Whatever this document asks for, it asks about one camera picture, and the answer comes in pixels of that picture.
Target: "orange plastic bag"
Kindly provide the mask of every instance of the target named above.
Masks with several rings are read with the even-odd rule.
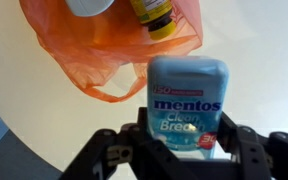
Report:
[[[150,39],[129,0],[115,0],[93,17],[72,14],[65,0],[20,0],[40,45],[84,93],[107,102],[128,99],[146,85],[146,67],[156,55],[187,55],[202,45],[198,0],[172,0],[175,33]],[[126,63],[133,63],[137,80],[129,92],[116,97],[96,89],[104,86]]]

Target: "container lid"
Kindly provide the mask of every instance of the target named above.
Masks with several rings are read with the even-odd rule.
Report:
[[[176,29],[176,24],[174,21],[171,21],[166,26],[160,29],[157,29],[155,31],[149,31],[149,34],[151,36],[151,39],[160,40],[172,34],[175,31],[175,29]]]
[[[105,11],[114,0],[66,0],[75,16],[95,16]]]

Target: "white table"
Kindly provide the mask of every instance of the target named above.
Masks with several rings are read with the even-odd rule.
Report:
[[[205,0],[201,9],[204,45],[192,54],[227,63],[225,112],[266,136],[288,132],[288,1]],[[122,95],[130,74],[122,67],[103,89]],[[145,89],[117,104],[83,94],[39,46],[18,1],[0,0],[0,116],[47,162],[64,170],[97,129],[119,130],[145,104]],[[123,166],[115,178],[128,172]]]

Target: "bottle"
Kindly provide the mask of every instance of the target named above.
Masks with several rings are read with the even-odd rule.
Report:
[[[179,158],[212,158],[227,81],[219,60],[154,58],[148,67],[149,134]]]
[[[140,23],[148,27],[152,40],[163,39],[176,29],[171,19],[172,3],[170,0],[130,0]]]

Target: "product label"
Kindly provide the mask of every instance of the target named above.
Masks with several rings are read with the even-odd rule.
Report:
[[[148,114],[153,137],[175,151],[208,153],[216,141],[222,102],[210,101],[205,94],[203,89],[153,85]]]
[[[170,0],[131,0],[131,4],[142,24],[153,21],[172,9]]]

